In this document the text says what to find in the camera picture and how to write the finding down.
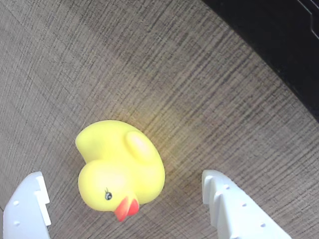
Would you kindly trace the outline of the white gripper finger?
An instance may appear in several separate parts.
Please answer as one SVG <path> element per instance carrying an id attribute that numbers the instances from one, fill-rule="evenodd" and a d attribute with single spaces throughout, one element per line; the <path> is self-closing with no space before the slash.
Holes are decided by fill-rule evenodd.
<path id="1" fill-rule="evenodd" d="M 211 225 L 220 239 L 290 239 L 248 194 L 223 173 L 204 170 L 203 204 L 209 206 Z"/>
<path id="2" fill-rule="evenodd" d="M 4 239 L 48 239 L 50 203 L 40 171 L 27 175 L 18 185 L 3 211 Z"/>

